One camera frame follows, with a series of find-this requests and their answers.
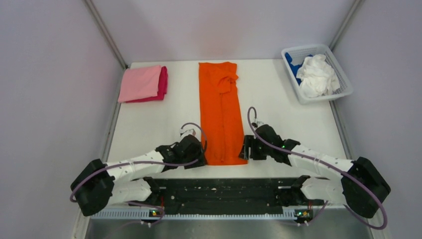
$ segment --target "white wall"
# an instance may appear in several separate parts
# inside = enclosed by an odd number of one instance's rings
[[[0,3],[0,238],[70,238],[121,69],[81,0]]]
[[[339,100],[352,145],[392,192],[394,238],[421,238],[422,1],[366,1],[334,51],[355,91]]]
[[[127,63],[280,58],[330,44],[354,0],[94,0]]]

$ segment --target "pink towel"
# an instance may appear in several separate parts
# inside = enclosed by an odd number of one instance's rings
[[[121,81],[119,103],[156,97],[161,66],[127,69]]]
[[[167,67],[163,66],[161,68],[160,79],[158,81],[158,92],[157,96],[152,96],[144,99],[128,101],[127,103],[135,103],[135,102],[147,102],[147,101],[162,101],[164,99],[164,95],[167,94],[167,81],[169,79],[169,75],[167,74]]]

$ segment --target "crumpled white cloth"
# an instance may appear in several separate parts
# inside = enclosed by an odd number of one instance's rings
[[[326,56],[318,54],[305,58],[296,75],[302,82],[299,85],[308,97],[332,95],[340,88],[340,82],[334,69],[325,62]]]

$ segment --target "white plastic basket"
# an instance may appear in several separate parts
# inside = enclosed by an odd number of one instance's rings
[[[327,96],[319,96],[319,97],[310,98],[304,95],[304,93],[299,88],[299,84],[296,81],[295,76],[293,75],[293,72],[289,66],[289,63],[286,60],[286,57],[285,57],[286,52],[289,53],[290,56],[292,57],[293,65],[302,64],[305,57],[309,55],[313,55],[313,56],[317,54],[325,55],[326,56],[325,62],[328,63],[328,65],[330,65],[334,69],[335,73],[337,74],[338,80],[340,82],[340,89],[333,92],[332,95],[327,95]],[[317,45],[290,47],[281,51],[281,54],[283,56],[284,63],[287,67],[287,71],[289,72],[290,81],[292,83],[293,89],[295,90],[296,96],[298,97],[298,100],[301,104],[309,104],[312,102],[320,102],[320,101],[333,101],[340,97],[352,94],[353,87],[350,84],[349,79],[347,78],[343,69],[340,67],[339,63],[337,62],[336,58],[332,54],[331,50],[326,45],[317,44]]]

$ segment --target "orange shirt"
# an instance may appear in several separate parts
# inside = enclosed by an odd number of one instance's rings
[[[236,69],[237,65],[230,62],[199,63],[201,127],[208,138],[205,152],[208,165],[247,163],[238,157],[244,134]]]

